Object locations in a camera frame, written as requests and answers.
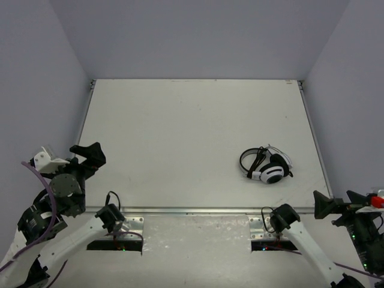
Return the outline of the white and black headphones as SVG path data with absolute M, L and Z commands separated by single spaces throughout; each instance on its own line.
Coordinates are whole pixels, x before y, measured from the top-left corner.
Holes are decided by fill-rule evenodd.
M 251 166 L 246 168 L 244 160 L 251 155 L 255 155 L 255 159 Z M 264 184 L 274 184 L 283 178 L 293 177 L 293 163 L 290 157 L 271 145 L 245 150 L 239 157 L 239 167 L 247 179 Z

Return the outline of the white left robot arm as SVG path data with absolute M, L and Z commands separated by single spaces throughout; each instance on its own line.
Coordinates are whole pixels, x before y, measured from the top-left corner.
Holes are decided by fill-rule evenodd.
M 85 182 L 106 163 L 101 145 L 74 145 L 75 156 L 56 157 L 46 146 L 22 165 L 43 184 L 44 190 L 34 199 L 17 222 L 14 239 L 1 262 L 1 287 L 44 287 L 55 264 L 64 264 L 72 255 L 94 240 L 114 234 L 125 217 L 113 203 L 104 205 L 79 230 L 62 238 L 47 251 L 49 242 L 67 228 L 65 217 L 76 218 L 86 210 Z

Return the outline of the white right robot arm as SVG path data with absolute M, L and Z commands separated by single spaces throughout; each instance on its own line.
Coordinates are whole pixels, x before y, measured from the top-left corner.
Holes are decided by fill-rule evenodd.
M 352 190 L 346 192 L 349 201 L 329 198 L 315 190 L 314 217 L 324 219 L 338 214 L 332 221 L 337 227 L 345 227 L 357 255 L 363 265 L 363 273 L 378 279 L 375 287 L 383 287 L 383 233 L 375 219 L 383 218 L 383 189 L 376 187 L 371 193 L 361 195 Z M 271 209 L 269 220 L 263 220 L 267 233 L 286 237 L 320 277 L 324 287 L 362 287 L 362 283 L 341 270 L 320 248 L 306 230 L 299 214 L 288 204 Z

